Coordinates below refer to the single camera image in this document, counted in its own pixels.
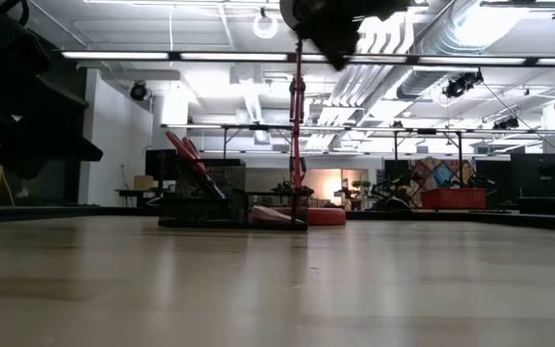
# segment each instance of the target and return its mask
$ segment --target wooden floor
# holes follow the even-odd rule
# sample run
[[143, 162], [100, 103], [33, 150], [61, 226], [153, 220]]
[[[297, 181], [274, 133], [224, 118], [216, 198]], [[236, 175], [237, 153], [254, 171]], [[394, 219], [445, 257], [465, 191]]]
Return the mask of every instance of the wooden floor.
[[0, 224], [0, 346], [555, 346], [555, 232]]

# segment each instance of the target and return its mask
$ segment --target cable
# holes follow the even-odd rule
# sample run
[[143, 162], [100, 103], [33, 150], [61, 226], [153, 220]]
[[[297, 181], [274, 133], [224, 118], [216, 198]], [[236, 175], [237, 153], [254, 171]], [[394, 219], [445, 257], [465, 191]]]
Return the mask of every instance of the cable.
[[12, 190], [10, 189], [10, 185], [8, 184], [8, 180], [6, 179], [6, 173], [4, 172], [4, 168], [0, 167], [1, 179], [4, 181], [4, 185], [6, 186], [6, 190], [8, 191], [8, 196], [10, 197], [10, 202], [12, 203], [12, 207], [16, 207], [16, 203], [14, 203], [14, 197], [12, 195]]
[[532, 131], [534, 134], [537, 134], [537, 136], [539, 136], [539, 138], [540, 138], [543, 142], [545, 142], [545, 143], [548, 144], [550, 147], [552, 147], [552, 148], [555, 149], [555, 146], [554, 146], [554, 145], [552, 145], [549, 141], [547, 141], [547, 140], [544, 138], [544, 136], [542, 136], [540, 133], [538, 133], [533, 127], [531, 127], [530, 125], [528, 125], [527, 122], [523, 121], [523, 120], [517, 115], [517, 113], [514, 112], [509, 106], [507, 106], [507, 104], [504, 103], [504, 101], [502, 101], [502, 99], [501, 99], [500, 97], [498, 97], [498, 95], [496, 95], [496, 93], [494, 93], [493, 90], [492, 90], [485, 82], [481, 82], [481, 83], [483, 83], [483, 85], [486, 86], [486, 88], [488, 89], [488, 91], [496, 98], [496, 100], [498, 100], [498, 101], [502, 104], [502, 106], [504, 106], [507, 110], [509, 110], [509, 112], [511, 112], [511, 114], [512, 114], [515, 118], [517, 118], [517, 120], [521, 121], [524, 125], [526, 125], [526, 127], [527, 127], [528, 129], [530, 129], [530, 131]]

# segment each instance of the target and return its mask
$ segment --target spotlight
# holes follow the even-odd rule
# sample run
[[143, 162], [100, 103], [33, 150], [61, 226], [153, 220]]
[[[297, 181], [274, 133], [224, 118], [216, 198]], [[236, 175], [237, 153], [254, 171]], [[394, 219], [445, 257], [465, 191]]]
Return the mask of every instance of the spotlight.
[[511, 117], [507, 120], [498, 121], [493, 125], [493, 130], [507, 130], [519, 128], [519, 120], [516, 117]]
[[483, 81], [483, 74], [480, 69], [477, 72], [463, 73], [458, 78], [450, 79], [449, 84], [442, 90], [442, 93], [449, 98], [460, 97]]
[[509, 120], [507, 120], [507, 127], [509, 128], [519, 128], [519, 121], [517, 120], [517, 118], [515, 117], [511, 117], [509, 118]]
[[130, 90], [130, 97], [136, 101], [145, 101], [151, 97], [151, 91], [146, 88], [145, 81], [134, 82], [134, 87]]

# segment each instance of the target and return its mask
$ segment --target blurry black object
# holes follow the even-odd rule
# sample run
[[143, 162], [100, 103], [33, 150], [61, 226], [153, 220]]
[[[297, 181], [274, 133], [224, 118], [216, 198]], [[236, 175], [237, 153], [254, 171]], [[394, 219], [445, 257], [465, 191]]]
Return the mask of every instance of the blurry black object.
[[483, 81], [484, 78], [480, 69], [477, 72], [462, 73], [458, 78], [450, 79], [449, 84], [442, 90], [442, 93], [446, 97], [460, 97]]
[[519, 128], [519, 120], [517, 117], [510, 117], [507, 120], [497, 121], [493, 124], [493, 130], [507, 130]]
[[[5, 13], [18, 3], [23, 15], [17, 23]], [[48, 160], [99, 161], [102, 151], [66, 126], [86, 102], [55, 90], [39, 74], [50, 57], [37, 38], [22, 27], [26, 1], [0, 6], [0, 164], [20, 177], [35, 178]], [[22, 117], [17, 122], [12, 115]]]
[[130, 89], [130, 97], [136, 101], [145, 101], [151, 97], [151, 91], [146, 88], [146, 81], [136, 81]]
[[294, 0], [292, 15], [299, 23], [292, 28], [302, 40], [312, 40], [336, 69], [343, 69], [355, 54], [361, 20], [376, 15], [380, 20], [405, 11], [410, 0]]

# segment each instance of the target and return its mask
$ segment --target red cushion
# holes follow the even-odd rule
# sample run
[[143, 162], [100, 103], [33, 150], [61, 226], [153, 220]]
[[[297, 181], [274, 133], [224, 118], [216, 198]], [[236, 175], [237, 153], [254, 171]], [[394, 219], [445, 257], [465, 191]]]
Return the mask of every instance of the red cushion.
[[307, 224], [310, 226], [344, 226], [346, 211], [341, 208], [310, 208], [307, 210]]

